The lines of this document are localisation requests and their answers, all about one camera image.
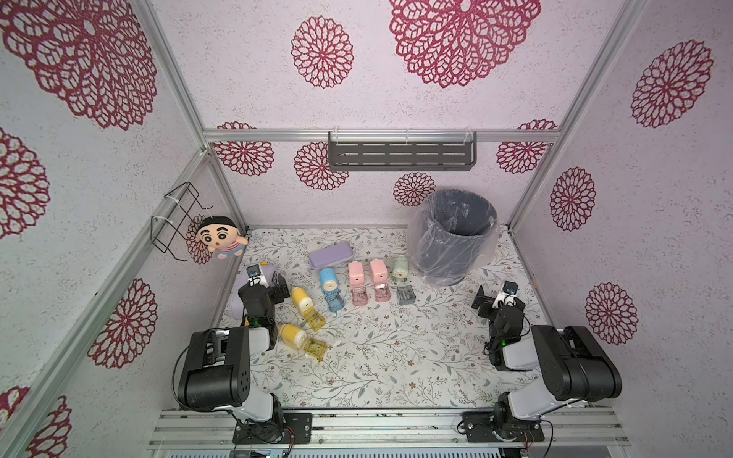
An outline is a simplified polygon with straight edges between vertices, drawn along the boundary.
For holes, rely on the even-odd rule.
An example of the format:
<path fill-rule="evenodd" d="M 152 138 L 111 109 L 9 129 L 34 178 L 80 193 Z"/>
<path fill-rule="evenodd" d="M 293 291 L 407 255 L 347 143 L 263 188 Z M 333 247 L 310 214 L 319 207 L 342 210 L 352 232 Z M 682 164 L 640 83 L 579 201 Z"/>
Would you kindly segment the yellow pencil sharpener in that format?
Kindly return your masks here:
<path fill-rule="evenodd" d="M 313 299 L 301 287 L 294 287 L 291 291 L 291 297 L 294 305 L 296 305 L 301 314 L 307 313 L 307 311 L 314 307 Z"/>
<path fill-rule="evenodd" d="M 308 340 L 307 332 L 294 324 L 282 324 L 279 327 L 279 335 L 287 347 L 296 351 L 302 350 Z"/>

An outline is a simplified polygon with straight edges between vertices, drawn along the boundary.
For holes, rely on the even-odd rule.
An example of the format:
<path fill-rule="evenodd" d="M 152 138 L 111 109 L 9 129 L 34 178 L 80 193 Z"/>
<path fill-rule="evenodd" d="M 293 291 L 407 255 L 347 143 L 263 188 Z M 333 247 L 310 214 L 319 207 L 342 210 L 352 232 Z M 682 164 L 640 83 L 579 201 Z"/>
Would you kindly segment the blue pencil sharpener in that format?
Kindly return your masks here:
<path fill-rule="evenodd" d="M 319 272 L 322 290 L 332 292 L 339 289 L 339 282 L 333 268 L 327 267 Z"/>

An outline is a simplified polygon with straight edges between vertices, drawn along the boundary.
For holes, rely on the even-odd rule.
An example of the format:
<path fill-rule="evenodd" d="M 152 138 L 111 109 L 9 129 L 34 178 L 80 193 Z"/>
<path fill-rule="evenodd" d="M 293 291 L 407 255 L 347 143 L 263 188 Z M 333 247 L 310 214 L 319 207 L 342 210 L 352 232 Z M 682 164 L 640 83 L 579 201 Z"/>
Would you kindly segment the blue sharpener shavings tray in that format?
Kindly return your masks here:
<path fill-rule="evenodd" d="M 329 311 L 334 315 L 337 315 L 346 305 L 339 289 L 325 291 L 325 299 Z"/>

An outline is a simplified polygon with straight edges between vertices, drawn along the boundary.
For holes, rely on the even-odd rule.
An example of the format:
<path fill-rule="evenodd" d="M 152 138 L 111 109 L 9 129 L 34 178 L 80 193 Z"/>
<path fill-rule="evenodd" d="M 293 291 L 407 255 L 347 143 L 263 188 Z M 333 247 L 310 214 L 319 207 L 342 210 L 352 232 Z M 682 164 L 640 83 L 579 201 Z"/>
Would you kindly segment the clear sharpener shavings tray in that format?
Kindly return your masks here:
<path fill-rule="evenodd" d="M 400 306 L 414 305 L 416 303 L 416 295 L 410 284 L 397 286 L 396 292 Z"/>

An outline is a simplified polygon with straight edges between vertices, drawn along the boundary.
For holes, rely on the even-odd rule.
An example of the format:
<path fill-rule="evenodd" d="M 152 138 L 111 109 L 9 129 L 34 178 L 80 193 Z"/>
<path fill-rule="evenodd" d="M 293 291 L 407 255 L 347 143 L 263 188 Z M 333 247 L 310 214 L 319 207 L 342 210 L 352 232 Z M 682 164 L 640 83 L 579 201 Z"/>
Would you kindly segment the pink pencil sharpener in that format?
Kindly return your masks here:
<path fill-rule="evenodd" d="M 364 265 L 360 261 L 353 261 L 347 266 L 349 269 L 349 285 L 360 287 L 366 284 Z"/>
<path fill-rule="evenodd" d="M 370 275 L 374 285 L 387 284 L 389 282 L 389 270 L 382 259 L 370 261 Z"/>

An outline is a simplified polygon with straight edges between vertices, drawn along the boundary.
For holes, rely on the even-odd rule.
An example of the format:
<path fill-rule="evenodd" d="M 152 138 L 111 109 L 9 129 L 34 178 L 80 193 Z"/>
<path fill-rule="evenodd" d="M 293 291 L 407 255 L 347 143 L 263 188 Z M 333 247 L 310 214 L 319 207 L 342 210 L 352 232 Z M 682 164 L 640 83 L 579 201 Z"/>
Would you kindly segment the green pencil sharpener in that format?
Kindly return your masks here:
<path fill-rule="evenodd" d="M 392 259 L 391 276 L 395 282 L 404 284 L 410 276 L 410 262 L 404 255 L 398 255 Z"/>

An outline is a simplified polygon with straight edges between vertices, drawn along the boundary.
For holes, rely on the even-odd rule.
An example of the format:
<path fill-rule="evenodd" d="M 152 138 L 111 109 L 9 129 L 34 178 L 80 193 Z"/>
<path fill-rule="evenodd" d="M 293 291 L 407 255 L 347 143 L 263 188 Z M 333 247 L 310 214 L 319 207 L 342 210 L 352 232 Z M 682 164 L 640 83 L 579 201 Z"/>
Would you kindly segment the pink sharpener shavings tray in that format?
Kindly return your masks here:
<path fill-rule="evenodd" d="M 374 286 L 374 293 L 377 303 L 388 303 L 391 300 L 391 290 L 388 284 L 377 284 Z"/>

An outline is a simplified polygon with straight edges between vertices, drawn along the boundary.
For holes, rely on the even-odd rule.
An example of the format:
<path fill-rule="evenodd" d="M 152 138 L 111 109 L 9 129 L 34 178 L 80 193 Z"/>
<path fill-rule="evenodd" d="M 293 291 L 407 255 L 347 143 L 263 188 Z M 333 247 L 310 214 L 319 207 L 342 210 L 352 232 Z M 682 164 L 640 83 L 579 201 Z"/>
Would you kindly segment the yellow sharpener shavings tray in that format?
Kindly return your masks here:
<path fill-rule="evenodd" d="M 309 309 L 303 314 L 303 318 L 314 333 L 319 332 L 326 325 L 326 319 L 315 309 Z"/>

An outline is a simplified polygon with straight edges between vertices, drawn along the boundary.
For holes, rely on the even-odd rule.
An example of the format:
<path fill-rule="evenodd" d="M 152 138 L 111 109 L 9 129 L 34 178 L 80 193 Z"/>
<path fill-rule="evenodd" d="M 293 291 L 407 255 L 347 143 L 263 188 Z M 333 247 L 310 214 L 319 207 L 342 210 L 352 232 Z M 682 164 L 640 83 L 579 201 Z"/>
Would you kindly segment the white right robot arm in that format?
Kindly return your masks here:
<path fill-rule="evenodd" d="M 501 394 L 492 419 L 499 425 L 536 423 L 550 412 L 585 401 L 597 402 L 622 394 L 622 376 L 585 326 L 557 329 L 530 324 L 518 285 L 505 282 L 489 296 L 481 287 L 471 308 L 488 321 L 489 339 L 483 353 L 498 371 L 539 371 L 536 381 Z"/>

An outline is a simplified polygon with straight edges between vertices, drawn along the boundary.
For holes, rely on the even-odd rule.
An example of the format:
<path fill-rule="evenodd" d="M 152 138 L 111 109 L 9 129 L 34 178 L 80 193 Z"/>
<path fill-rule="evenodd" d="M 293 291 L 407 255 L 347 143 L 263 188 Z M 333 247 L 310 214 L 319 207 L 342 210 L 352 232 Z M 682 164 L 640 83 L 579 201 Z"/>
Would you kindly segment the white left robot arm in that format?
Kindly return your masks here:
<path fill-rule="evenodd" d="M 289 296 L 280 275 L 252 278 L 238 290 L 242 323 L 208 328 L 191 336 L 172 374 L 175 400 L 184 410 L 225 411 L 237 421 L 264 427 L 284 425 L 276 395 L 252 382 L 251 358 L 271 351 L 278 340 L 275 305 Z"/>

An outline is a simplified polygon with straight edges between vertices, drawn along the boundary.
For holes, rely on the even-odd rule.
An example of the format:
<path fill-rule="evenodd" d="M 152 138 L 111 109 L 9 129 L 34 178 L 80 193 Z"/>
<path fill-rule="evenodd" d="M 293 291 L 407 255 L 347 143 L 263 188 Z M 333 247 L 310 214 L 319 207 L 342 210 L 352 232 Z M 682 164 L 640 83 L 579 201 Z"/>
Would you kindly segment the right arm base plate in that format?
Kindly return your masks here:
<path fill-rule="evenodd" d="M 544 432 L 540 421 L 519 420 L 515 417 L 488 410 L 465 411 L 456 426 L 470 443 L 543 442 Z"/>

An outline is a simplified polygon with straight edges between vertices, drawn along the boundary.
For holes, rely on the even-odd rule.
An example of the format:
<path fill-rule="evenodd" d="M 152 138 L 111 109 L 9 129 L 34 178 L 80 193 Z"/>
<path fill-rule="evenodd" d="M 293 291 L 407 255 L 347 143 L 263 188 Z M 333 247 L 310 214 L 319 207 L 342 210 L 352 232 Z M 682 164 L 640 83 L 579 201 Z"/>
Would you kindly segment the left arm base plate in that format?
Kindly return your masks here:
<path fill-rule="evenodd" d="M 276 413 L 271 420 L 255 422 L 238 420 L 233 444 L 244 445 L 305 445 L 311 440 L 313 415 L 287 411 Z"/>

